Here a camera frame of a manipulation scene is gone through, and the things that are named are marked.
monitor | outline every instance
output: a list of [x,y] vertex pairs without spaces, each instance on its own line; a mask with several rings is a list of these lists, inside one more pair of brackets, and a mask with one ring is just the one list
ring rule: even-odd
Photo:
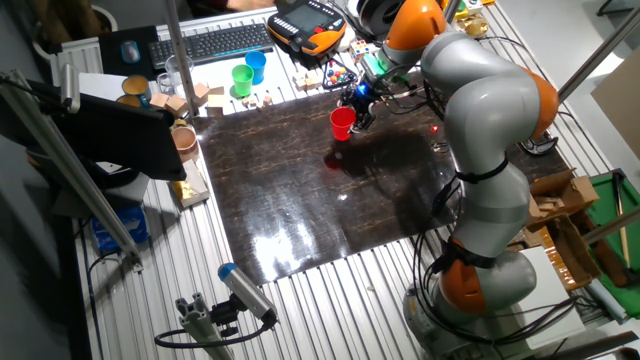
[[[35,81],[29,81],[29,85],[42,96],[60,99],[59,87]],[[54,114],[52,119],[81,160],[114,163],[152,179],[186,178],[169,130],[173,117],[166,111],[136,108],[81,94],[80,110],[76,114]],[[39,146],[2,96],[0,135],[27,148]]]

red cup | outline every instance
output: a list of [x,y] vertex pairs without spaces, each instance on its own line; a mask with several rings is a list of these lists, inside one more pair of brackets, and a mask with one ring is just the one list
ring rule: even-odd
[[336,140],[345,141],[351,137],[349,129],[356,122],[356,112],[352,108],[340,107],[331,113],[331,127]]

dark wooden tabletop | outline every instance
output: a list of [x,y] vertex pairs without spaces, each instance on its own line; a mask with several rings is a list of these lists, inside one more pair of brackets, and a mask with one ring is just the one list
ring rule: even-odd
[[[454,174],[431,109],[398,116],[378,105],[371,128],[340,143],[329,122],[338,95],[196,120],[233,259],[257,284],[454,218],[455,198],[427,218]],[[507,153],[530,182],[566,169],[555,152],[532,157],[513,145]]]

table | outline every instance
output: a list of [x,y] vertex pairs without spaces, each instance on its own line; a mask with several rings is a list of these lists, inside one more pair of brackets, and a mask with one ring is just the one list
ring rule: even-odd
[[[378,105],[366,132],[337,142],[338,98],[195,121],[231,254],[257,284],[453,222],[457,194],[429,218],[454,175],[446,125],[428,107],[397,116]],[[533,157],[514,144],[508,156],[530,182],[567,169],[555,151]]]
[[[185,35],[190,35],[265,21],[273,12],[274,9],[265,9],[231,14],[189,21],[181,26]],[[486,7],[482,14],[491,26],[488,35],[522,42],[499,4]],[[168,39],[166,26],[159,26],[157,31],[162,40]],[[489,41],[485,46],[544,76],[525,50],[500,41]],[[348,56],[340,56],[351,66]],[[279,51],[268,57],[269,63],[280,64],[274,69],[278,81],[267,81],[260,90],[269,89],[274,104],[322,93],[295,92],[288,79],[300,70],[299,66]],[[80,71],[102,73],[97,38],[63,45],[63,51],[51,64],[54,82],[59,81],[58,72],[65,63],[74,64]],[[228,61],[219,66],[230,69],[234,64]],[[561,110],[571,113],[566,104]],[[247,110],[239,102],[230,102],[224,111],[231,114]],[[559,154],[567,164],[577,168],[578,175],[592,176],[610,170],[609,162],[592,145],[593,140],[578,121],[559,116],[550,132],[560,138]],[[198,166],[209,178],[204,161],[199,161]],[[88,265],[99,255],[88,232],[76,240],[94,358],[103,354],[106,359],[206,359],[200,350],[157,348],[153,336],[179,328],[175,299],[188,298],[200,291],[211,305],[225,301],[229,295],[215,276],[220,264],[232,261],[216,194],[211,201],[180,212],[166,184],[152,181],[144,206],[150,209],[147,216],[153,239],[141,246],[145,270],[140,274],[107,261],[87,277]],[[439,230],[447,236],[446,227]],[[436,243],[433,232],[428,237],[432,245]],[[281,323],[275,331],[231,349],[237,359],[422,358],[423,351],[402,319],[402,297],[411,277],[411,256],[411,245],[403,239],[264,284],[261,289],[278,308]],[[95,299],[89,298],[90,284],[96,292]],[[583,313],[582,318],[597,321],[601,314]],[[254,332],[258,324],[251,315],[243,313],[238,327],[246,335]]]

desk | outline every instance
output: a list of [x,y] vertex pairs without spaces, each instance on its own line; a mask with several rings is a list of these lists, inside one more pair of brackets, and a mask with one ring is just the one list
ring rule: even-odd
[[[183,23],[182,28],[188,35],[264,21],[273,12],[265,9],[194,20]],[[491,26],[488,35],[522,41],[499,4],[486,7],[482,14]],[[161,38],[167,38],[165,26],[157,30]],[[485,46],[544,75],[535,60],[522,49],[494,41]],[[273,71],[279,75],[272,78],[277,81],[265,81],[260,89],[271,89],[275,104],[323,92],[295,91],[289,79],[298,71],[298,65],[279,50],[268,56],[268,66],[274,67]],[[340,57],[348,62],[348,55]],[[102,73],[97,38],[63,45],[63,52],[52,62],[55,81],[61,65],[66,62],[84,72]],[[217,64],[231,68],[238,62],[241,60]],[[561,110],[571,113],[565,105]],[[235,111],[247,110],[236,101],[225,107],[225,113]],[[608,161],[592,145],[591,137],[577,121],[561,116],[550,131],[560,137],[558,151],[568,165],[578,168],[578,175],[593,176],[609,171]],[[204,165],[202,160],[198,162],[208,179]],[[87,267],[97,258],[97,253],[87,238],[88,232],[76,240],[94,358],[100,359],[99,338],[105,359],[206,359],[201,350],[157,348],[153,336],[180,328],[175,299],[189,298],[200,291],[211,305],[225,301],[229,295],[216,276],[220,264],[232,258],[215,194],[210,201],[180,212],[166,183],[152,181],[144,207],[152,240],[140,247],[145,267],[140,274],[120,269],[115,261],[107,261],[96,266],[87,278]],[[446,228],[441,230],[443,236],[448,234]],[[435,243],[435,235],[431,232],[428,236]],[[410,244],[399,240],[263,285],[265,295],[278,308],[281,323],[274,332],[231,349],[237,359],[247,360],[421,358],[423,352],[402,319],[402,297],[411,277],[411,257]],[[89,281],[96,291],[95,301],[88,295]],[[600,317],[597,313],[582,315],[583,320]],[[255,331],[258,324],[251,315],[243,313],[238,326],[241,334],[246,335]]]

